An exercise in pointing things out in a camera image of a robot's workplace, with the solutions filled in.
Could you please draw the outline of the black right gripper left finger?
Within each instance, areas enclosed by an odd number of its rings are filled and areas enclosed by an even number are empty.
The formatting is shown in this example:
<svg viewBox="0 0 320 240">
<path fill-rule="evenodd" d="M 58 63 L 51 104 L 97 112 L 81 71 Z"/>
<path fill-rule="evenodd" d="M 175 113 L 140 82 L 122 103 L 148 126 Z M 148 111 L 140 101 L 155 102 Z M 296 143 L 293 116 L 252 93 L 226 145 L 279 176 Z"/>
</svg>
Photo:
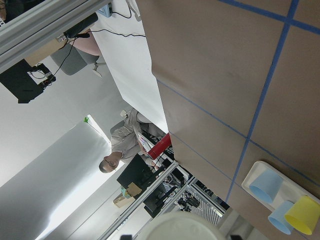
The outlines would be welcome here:
<svg viewBox="0 0 320 240">
<path fill-rule="evenodd" d="M 129 234 L 125 234 L 120 237 L 120 240 L 132 240 L 132 239 L 133 239 L 132 235 L 129 235 Z"/>
</svg>

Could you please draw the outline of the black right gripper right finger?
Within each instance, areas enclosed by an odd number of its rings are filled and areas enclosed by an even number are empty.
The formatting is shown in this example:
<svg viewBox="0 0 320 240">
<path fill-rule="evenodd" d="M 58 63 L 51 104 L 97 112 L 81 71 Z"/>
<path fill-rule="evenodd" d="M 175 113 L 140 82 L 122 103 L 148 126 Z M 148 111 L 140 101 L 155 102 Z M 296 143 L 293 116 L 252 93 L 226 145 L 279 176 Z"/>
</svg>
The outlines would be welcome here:
<svg viewBox="0 0 320 240">
<path fill-rule="evenodd" d="M 242 240 L 242 237 L 240 235 L 230 235 L 231 240 Z"/>
</svg>

